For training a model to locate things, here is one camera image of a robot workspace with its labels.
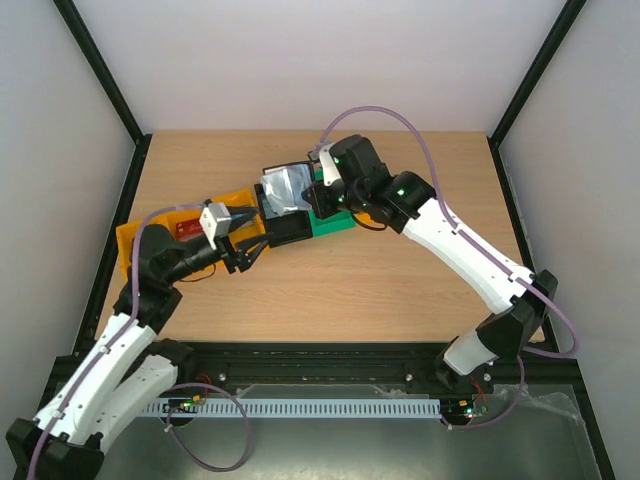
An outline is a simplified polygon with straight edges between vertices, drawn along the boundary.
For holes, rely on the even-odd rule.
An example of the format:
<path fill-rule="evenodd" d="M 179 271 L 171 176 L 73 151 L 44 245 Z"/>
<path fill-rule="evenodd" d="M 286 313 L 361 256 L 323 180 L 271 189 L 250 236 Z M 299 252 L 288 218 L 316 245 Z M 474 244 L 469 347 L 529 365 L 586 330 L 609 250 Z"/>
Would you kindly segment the black leather card holder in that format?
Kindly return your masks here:
<path fill-rule="evenodd" d="M 277 216 L 298 211 L 311 211 L 311 204 L 303 193 L 314 182 L 314 171 L 309 161 L 267 167 L 261 176 L 261 186 Z"/>

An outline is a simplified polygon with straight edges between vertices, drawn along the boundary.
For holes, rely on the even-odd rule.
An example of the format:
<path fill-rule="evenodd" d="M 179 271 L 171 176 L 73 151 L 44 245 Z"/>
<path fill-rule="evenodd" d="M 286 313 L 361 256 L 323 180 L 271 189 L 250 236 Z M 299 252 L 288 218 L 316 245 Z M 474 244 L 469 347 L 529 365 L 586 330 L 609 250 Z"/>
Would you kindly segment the red card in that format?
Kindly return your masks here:
<path fill-rule="evenodd" d="M 175 226 L 175 238 L 178 241 L 189 241 L 203 233 L 198 218 L 177 222 Z"/>

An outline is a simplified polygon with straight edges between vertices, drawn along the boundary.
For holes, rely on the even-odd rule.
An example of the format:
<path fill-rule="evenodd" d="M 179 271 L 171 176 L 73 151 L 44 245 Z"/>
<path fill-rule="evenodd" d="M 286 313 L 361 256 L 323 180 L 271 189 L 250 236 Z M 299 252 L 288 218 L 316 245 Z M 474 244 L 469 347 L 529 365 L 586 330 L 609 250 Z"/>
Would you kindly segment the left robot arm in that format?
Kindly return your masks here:
<path fill-rule="evenodd" d="M 8 429 L 7 443 L 27 478 L 95 478 L 143 408 L 180 388 L 192 351 L 157 338 L 182 299 L 176 283 L 217 263 L 244 272 L 269 243 L 266 234 L 231 240 L 257 215 L 255 207 L 213 202 L 197 209 L 202 232 L 186 241 L 155 223 L 154 214 L 140 223 L 127 283 L 100 338 L 33 419 L 17 419 Z"/>

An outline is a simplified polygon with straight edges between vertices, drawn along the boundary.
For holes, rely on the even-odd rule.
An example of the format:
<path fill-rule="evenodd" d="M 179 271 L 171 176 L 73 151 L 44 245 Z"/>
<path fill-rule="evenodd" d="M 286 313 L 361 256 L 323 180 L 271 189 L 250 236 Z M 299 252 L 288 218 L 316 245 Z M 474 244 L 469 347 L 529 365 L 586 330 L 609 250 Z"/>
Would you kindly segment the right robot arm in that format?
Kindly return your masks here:
<path fill-rule="evenodd" d="M 391 174 L 364 136 L 322 145 L 309 157 L 322 177 L 302 197 L 317 217 L 367 214 L 377 229 L 390 228 L 433 253 L 487 305 L 489 316 L 437 357 L 434 376 L 443 389 L 458 391 L 479 367 L 521 353 L 555 294 L 553 274 L 535 273 L 502 254 L 441 204 L 435 188 L 416 173 Z"/>

